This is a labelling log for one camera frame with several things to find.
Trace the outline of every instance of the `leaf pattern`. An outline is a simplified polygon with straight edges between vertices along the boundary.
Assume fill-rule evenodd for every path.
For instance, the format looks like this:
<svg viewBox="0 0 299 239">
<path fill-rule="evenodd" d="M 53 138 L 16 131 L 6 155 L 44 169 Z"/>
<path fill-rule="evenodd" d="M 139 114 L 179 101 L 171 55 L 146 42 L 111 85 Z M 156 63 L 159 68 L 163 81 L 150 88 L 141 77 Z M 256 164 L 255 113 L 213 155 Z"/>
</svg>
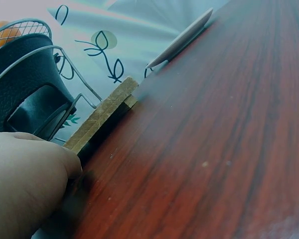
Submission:
<svg viewBox="0 0 299 239">
<path fill-rule="evenodd" d="M 67 19 L 68 17 L 68 14 L 69 14 L 69 7 L 67 5 L 61 5 L 58 10 L 56 11 L 56 14 L 55 14 L 55 19 L 58 21 L 58 16 L 59 16 L 59 13 L 61 11 L 61 9 L 64 9 L 65 10 L 65 15 L 63 17 L 63 20 L 61 21 L 61 26 L 64 24 L 65 20 Z"/>
<path fill-rule="evenodd" d="M 108 57 L 105 53 L 105 50 L 109 47 L 109 41 L 103 31 L 100 31 L 96 35 L 95 44 L 87 41 L 79 41 L 79 40 L 75 40 L 75 41 L 88 44 L 89 46 L 93 46 L 93 47 L 85 48 L 84 51 L 87 52 L 89 56 L 103 55 L 108 71 L 110 73 L 108 77 L 114 80 L 113 83 L 122 82 L 120 79 L 124 74 L 124 66 L 121 60 L 118 58 L 114 63 L 113 69 L 111 68 Z"/>
<path fill-rule="evenodd" d="M 66 126 L 72 126 L 70 123 L 77 124 L 77 121 L 80 119 L 80 117 L 75 117 L 75 116 L 76 114 L 69 115 L 69 117 L 66 119 L 66 121 L 63 123 L 63 125 L 60 128 L 64 128 Z"/>
<path fill-rule="evenodd" d="M 63 19 L 61 20 L 61 25 L 63 25 L 68 17 L 68 14 L 69 14 L 69 7 L 66 6 L 66 5 L 61 5 L 58 10 L 56 11 L 56 14 L 55 14 L 55 19 L 58 20 L 59 17 L 59 14 L 61 11 L 65 11 L 65 15 L 63 17 Z M 85 48 L 84 51 L 87 53 L 88 56 L 99 56 L 99 55 L 103 55 L 104 57 L 104 60 L 105 60 L 105 63 L 106 63 L 106 66 L 108 68 L 108 71 L 110 73 L 110 75 L 108 76 L 110 79 L 113 79 L 114 80 L 114 83 L 116 82 L 122 82 L 120 80 L 120 78 L 123 76 L 124 74 L 124 66 L 121 62 L 120 59 L 116 59 L 115 63 L 114 63 L 114 66 L 113 66 L 113 69 L 111 68 L 110 66 L 110 63 L 109 63 L 109 60 L 108 60 L 108 57 L 105 53 L 105 50 L 109 47 L 109 41 L 106 37 L 106 35 L 104 34 L 104 31 L 100 31 L 96 37 L 95 37 L 95 44 L 91 43 L 91 42 L 86 42 L 86 41 L 78 41 L 78 40 L 75 40 L 76 42 L 81 42 L 81 43 L 86 43 L 90 46 L 93 46 L 93 47 L 89 47 L 89 48 Z M 55 60 L 57 62 L 59 62 L 61 60 L 61 57 L 63 57 L 63 63 L 62 63 L 62 67 L 61 69 L 63 69 L 64 67 L 64 64 L 65 64 L 65 59 L 64 59 L 64 56 L 56 56 L 55 57 Z M 72 69 L 72 75 L 71 77 L 65 77 L 63 76 L 65 79 L 68 79 L 68 80 L 71 80 L 73 77 L 74 77 L 74 71 Z"/>
</svg>

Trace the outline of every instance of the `black leather bag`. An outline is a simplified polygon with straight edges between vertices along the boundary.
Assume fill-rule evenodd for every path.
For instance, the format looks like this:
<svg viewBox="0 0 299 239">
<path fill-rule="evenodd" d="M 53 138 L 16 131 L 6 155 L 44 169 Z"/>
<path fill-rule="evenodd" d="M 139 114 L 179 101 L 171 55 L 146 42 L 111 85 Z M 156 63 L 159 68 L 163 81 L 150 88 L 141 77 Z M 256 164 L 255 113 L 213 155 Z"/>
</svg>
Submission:
<svg viewBox="0 0 299 239">
<path fill-rule="evenodd" d="M 0 48 L 0 74 L 25 54 L 50 45 L 48 36 L 36 33 L 7 43 Z M 39 51 L 0 79 L 0 132 L 23 131 L 49 139 L 73 101 L 60 78 L 53 49 Z"/>
</svg>

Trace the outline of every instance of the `wood grain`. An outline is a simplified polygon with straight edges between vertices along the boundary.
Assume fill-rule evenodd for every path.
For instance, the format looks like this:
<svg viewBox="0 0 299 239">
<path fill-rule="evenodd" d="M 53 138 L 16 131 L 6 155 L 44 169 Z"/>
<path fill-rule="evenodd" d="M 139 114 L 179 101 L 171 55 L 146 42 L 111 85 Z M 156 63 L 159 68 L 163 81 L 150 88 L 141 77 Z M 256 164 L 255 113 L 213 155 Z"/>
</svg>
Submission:
<svg viewBox="0 0 299 239">
<path fill-rule="evenodd" d="M 77 239 L 299 239 L 299 0 L 232 0 L 87 164 Z"/>
</svg>

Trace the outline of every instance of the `small wooden piece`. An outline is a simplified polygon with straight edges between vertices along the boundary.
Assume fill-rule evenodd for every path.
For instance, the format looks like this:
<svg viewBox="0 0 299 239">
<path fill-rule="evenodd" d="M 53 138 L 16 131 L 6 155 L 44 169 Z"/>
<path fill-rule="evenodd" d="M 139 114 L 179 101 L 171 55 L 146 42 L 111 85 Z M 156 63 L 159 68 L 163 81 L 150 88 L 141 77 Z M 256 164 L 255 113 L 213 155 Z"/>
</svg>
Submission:
<svg viewBox="0 0 299 239">
<path fill-rule="evenodd" d="M 92 136 L 100 129 L 105 121 L 117 110 L 121 104 L 131 108 L 137 99 L 131 93 L 138 83 L 127 77 L 89 116 L 81 127 L 65 143 L 65 147 L 79 153 Z"/>
</svg>

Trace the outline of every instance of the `green circle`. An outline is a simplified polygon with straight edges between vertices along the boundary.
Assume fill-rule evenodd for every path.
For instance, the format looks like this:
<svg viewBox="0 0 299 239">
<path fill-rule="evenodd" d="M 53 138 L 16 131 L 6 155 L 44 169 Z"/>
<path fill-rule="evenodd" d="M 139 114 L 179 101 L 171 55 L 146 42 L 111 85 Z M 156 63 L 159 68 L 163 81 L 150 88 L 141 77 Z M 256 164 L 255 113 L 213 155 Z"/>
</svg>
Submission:
<svg viewBox="0 0 299 239">
<path fill-rule="evenodd" d="M 111 33 L 110 31 L 103 30 L 103 34 L 100 34 L 101 31 L 95 32 L 91 37 L 91 42 L 93 44 L 97 44 L 100 48 L 106 47 L 106 40 L 108 41 L 108 47 L 107 49 L 113 49 L 118 44 L 118 40 L 116 36 Z"/>
</svg>

